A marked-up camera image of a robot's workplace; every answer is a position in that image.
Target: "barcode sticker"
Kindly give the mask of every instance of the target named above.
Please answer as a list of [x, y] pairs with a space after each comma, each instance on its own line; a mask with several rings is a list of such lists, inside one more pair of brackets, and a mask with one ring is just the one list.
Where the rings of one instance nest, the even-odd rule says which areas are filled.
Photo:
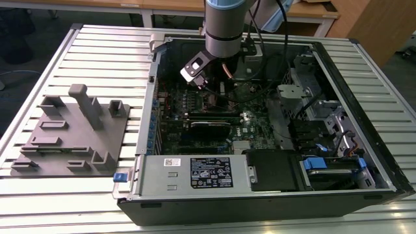
[[180, 158], [165, 158], [164, 159], [164, 166], [165, 167], [180, 167], [181, 166], [181, 159]]

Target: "metal bracket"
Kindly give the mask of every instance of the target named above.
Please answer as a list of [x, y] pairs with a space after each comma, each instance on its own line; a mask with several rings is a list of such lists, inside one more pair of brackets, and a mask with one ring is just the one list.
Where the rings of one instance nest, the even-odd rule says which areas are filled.
[[256, 168], [252, 166], [248, 167], [248, 179], [252, 184], [257, 183]]
[[165, 43], [164, 41], [164, 33], [153, 33], [150, 35], [150, 40], [149, 40], [149, 49], [150, 52], [156, 52], [156, 48], [161, 46]]

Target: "black cable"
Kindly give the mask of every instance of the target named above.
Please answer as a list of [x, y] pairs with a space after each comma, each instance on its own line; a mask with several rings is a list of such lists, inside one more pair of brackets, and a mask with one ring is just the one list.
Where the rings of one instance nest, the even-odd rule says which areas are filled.
[[254, 8], [254, 13], [253, 13], [252, 20], [249, 21], [248, 32], [246, 32], [246, 38], [250, 38], [250, 32], [252, 32], [250, 29], [252, 29], [252, 26], [253, 26], [253, 21], [254, 21], [256, 16], [257, 16], [258, 7], [260, 7], [260, 0], [257, 1], [257, 6], [256, 6], [256, 8]]
[[300, 116], [300, 114], [301, 114], [301, 113], [309, 108], [309, 106], [317, 101], [318, 97], [320, 97], [322, 94], [324, 94], [324, 91], [321, 90], [321, 91], [318, 92], [318, 94], [314, 95], [314, 96], [310, 98], [309, 102], [305, 104], [305, 106], [304, 106], [304, 107], [298, 110], [298, 112], [296, 113], [294, 119], [297, 119], [297, 117]]
[[336, 146], [334, 146], [334, 148], [333, 148], [332, 157], [334, 157], [334, 156], [337, 155], [340, 143], [342, 142], [342, 138], [344, 138], [345, 134], [349, 133], [349, 132], [350, 132], [350, 130], [345, 130], [345, 131], [342, 132], [342, 134], [340, 135], [338, 140], [337, 140], [337, 143], [336, 143]]
[[262, 53], [262, 58], [261, 58], [261, 63], [260, 63], [260, 67], [258, 67], [258, 69], [257, 69], [257, 71], [256, 71], [256, 73], [254, 74], [252, 74], [248, 78], [245, 78], [245, 79], [232, 79], [233, 80], [233, 82], [248, 82], [248, 81], [250, 81], [253, 78], [256, 78], [257, 76], [258, 76], [258, 74], [260, 73], [262, 73], [264, 72], [264, 66], [265, 66], [265, 64], [266, 64], [266, 58], [265, 58], [265, 46], [264, 46], [264, 41], [262, 41], [262, 37], [261, 37], [261, 33], [260, 33], [260, 29], [258, 29], [258, 27], [257, 27], [257, 23], [256, 23], [256, 21], [254, 21], [254, 17], [253, 17], [253, 14], [252, 14], [252, 11], [250, 10], [248, 10], [248, 14], [249, 14], [249, 16], [250, 16], [250, 18], [252, 18], [252, 22], [253, 22], [253, 24], [254, 24], [254, 28], [256, 28], [256, 32], [257, 32], [257, 36], [258, 36], [258, 40], [260, 40], [260, 49], [261, 49], [261, 53]]
[[[277, 74], [280, 73], [281, 71], [281, 68], [282, 68], [282, 65], [284, 65], [284, 62], [286, 60], [286, 45], [288, 45], [288, 27], [286, 27], [286, 12], [285, 12], [285, 9], [284, 9], [284, 6], [281, 5], [281, 2], [278, 0], [276, 0], [277, 4], [278, 4], [278, 7], [280, 7], [280, 10], [281, 10], [281, 14], [284, 16], [284, 22], [285, 22], [285, 42], [284, 42], [284, 52], [282, 52], [282, 59], [280, 61], [280, 65], [278, 65], [278, 70], [277, 70]], [[246, 100], [233, 100], [232, 98], [226, 97], [226, 96], [222, 96], [220, 95], [217, 92], [212, 91], [209, 88], [205, 87], [205, 90], [212, 93], [213, 95], [216, 95], [218, 98], [222, 98], [228, 101], [232, 101], [232, 102], [237, 102], [237, 103], [241, 103], [241, 102], [248, 102], [253, 99], [256, 99], [257, 97], [260, 97], [262, 94], [265, 94], [266, 90], [272, 87], [273, 83], [277, 81], [277, 79], [274, 79], [273, 81], [270, 81], [269, 85], [265, 87], [265, 89], [262, 89], [260, 91], [260, 93], [257, 93], [254, 96], [252, 96], [249, 99]]]

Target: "table leg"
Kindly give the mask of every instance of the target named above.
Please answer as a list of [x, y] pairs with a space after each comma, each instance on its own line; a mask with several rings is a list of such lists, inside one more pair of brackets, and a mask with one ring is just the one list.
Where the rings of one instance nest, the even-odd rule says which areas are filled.
[[334, 19], [324, 19], [322, 23], [318, 25], [318, 28], [314, 32], [314, 37], [324, 38], [326, 36], [333, 21]]
[[153, 28], [152, 9], [141, 9], [142, 25], [145, 28]]
[[57, 19], [57, 10], [48, 10], [50, 19]]

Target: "wire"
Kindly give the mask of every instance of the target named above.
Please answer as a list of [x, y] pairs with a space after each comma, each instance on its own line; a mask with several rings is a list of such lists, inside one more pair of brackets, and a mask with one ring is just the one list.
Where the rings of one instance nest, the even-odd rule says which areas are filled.
[[233, 76], [232, 76], [232, 73], [230, 73], [229, 70], [228, 70], [228, 67], [226, 67], [226, 64], [225, 64], [225, 63], [222, 63], [222, 69], [224, 69], [224, 72], [225, 72], [228, 78], [232, 79]]
[[281, 136], [282, 138], [286, 138], [286, 139], [289, 139], [289, 140], [296, 140], [294, 138], [290, 138], [290, 137], [288, 137], [288, 136], [281, 135], [280, 133], [277, 133], [276, 130], [274, 130], [274, 132], [276, 132], [276, 134], [277, 134], [278, 136]]
[[[286, 12], [285, 12], [285, 9], [284, 9], [284, 6], [281, 5], [281, 2], [278, 0], [276, 0], [277, 4], [278, 4], [278, 7], [280, 7], [280, 10], [281, 10], [281, 14], [284, 16], [284, 22], [285, 22], [285, 42], [284, 42], [284, 53], [282, 53], [282, 59], [280, 61], [280, 65], [278, 65], [278, 70], [277, 70], [277, 74], [278, 72], [281, 71], [282, 69], [282, 65], [285, 63], [285, 60], [286, 60], [286, 45], [288, 45], [288, 26], [286, 26]], [[257, 30], [257, 34], [258, 34], [258, 38], [260, 38], [260, 41], [262, 41], [262, 38], [261, 38], [261, 34], [260, 34], [260, 30], [258, 30], [258, 27], [257, 27], [257, 24], [256, 24], [256, 21], [253, 21], [253, 24], [254, 24], [254, 27], [256, 27], [256, 30]], [[212, 93], [213, 95], [218, 96], [218, 98], [222, 98], [228, 101], [232, 101], [232, 102], [237, 102], [237, 103], [244, 103], [244, 102], [248, 102], [253, 99], [256, 99], [257, 97], [260, 97], [262, 94], [265, 94], [265, 92], [268, 91], [268, 89], [272, 87], [273, 83], [277, 81], [277, 79], [272, 80], [269, 85], [265, 87], [265, 89], [262, 89], [260, 91], [260, 93], [257, 93], [254, 96], [252, 96], [250, 98], [248, 98], [246, 100], [234, 100], [226, 96], [222, 96], [220, 95], [218, 93], [216, 93], [214, 91], [212, 91], [209, 88], [205, 87], [205, 90]]]
[[302, 108], [300, 108], [298, 112], [296, 113], [294, 119], [297, 119], [297, 117], [300, 116], [300, 114], [301, 114], [301, 113], [309, 108], [309, 106], [317, 101], [318, 97], [320, 97], [322, 94], [324, 94], [324, 91], [321, 90], [321, 91], [318, 92], [318, 94], [314, 95], [314, 96], [310, 98], [309, 102], [304, 105]]
[[354, 146], [352, 147], [352, 149], [348, 151], [346, 155], [350, 157], [352, 156], [352, 152], [354, 152], [358, 148], [358, 143], [354, 141], [353, 137], [350, 138], [352, 143], [354, 144]]
[[4, 72], [4, 73], [0, 74], [0, 76], [6, 75], [6, 74], [10, 74], [10, 73], [36, 73], [36, 74], [41, 75], [41, 73], [40, 73], [40, 72], [36, 72], [36, 71], [30, 71], [30, 70], [16, 70], [16, 71]]
[[261, 36], [261, 33], [260, 33], [260, 29], [257, 27], [257, 23], [254, 21], [254, 17], [253, 17], [253, 14], [252, 14], [252, 11], [248, 10], [248, 13], [249, 13], [249, 16], [252, 18], [252, 22], [254, 24], [254, 28], [256, 28], [256, 32], [257, 32], [257, 36], [258, 36], [258, 40], [260, 40], [260, 49], [261, 49], [261, 53], [262, 53], [262, 58], [261, 58], [261, 63], [260, 63], [260, 67], [256, 71], [254, 74], [252, 74], [248, 78], [245, 79], [233, 79], [233, 82], [248, 82], [250, 81], [253, 78], [256, 78], [261, 73], [262, 73], [262, 69], [264, 69], [264, 66], [266, 64], [266, 57], [265, 57], [265, 46], [264, 46], [264, 41], [262, 41], [262, 36]]
[[344, 138], [344, 136], [345, 136], [345, 134], [346, 133], [349, 133], [350, 132], [350, 130], [345, 130], [344, 132], [342, 132], [342, 134], [340, 135], [340, 137], [338, 137], [338, 140], [337, 140], [337, 143], [336, 143], [336, 146], [334, 146], [334, 148], [333, 148], [333, 157], [337, 155], [337, 153], [338, 153], [338, 146], [340, 146], [340, 143], [341, 143], [341, 141], [342, 141], [342, 138]]
[[246, 38], [250, 38], [250, 32], [252, 32], [250, 29], [252, 29], [252, 26], [253, 26], [253, 21], [254, 21], [256, 16], [257, 16], [258, 7], [260, 7], [260, 0], [257, 1], [257, 6], [256, 6], [256, 8], [254, 8], [254, 13], [253, 13], [252, 20], [249, 21], [248, 32], [246, 32]]

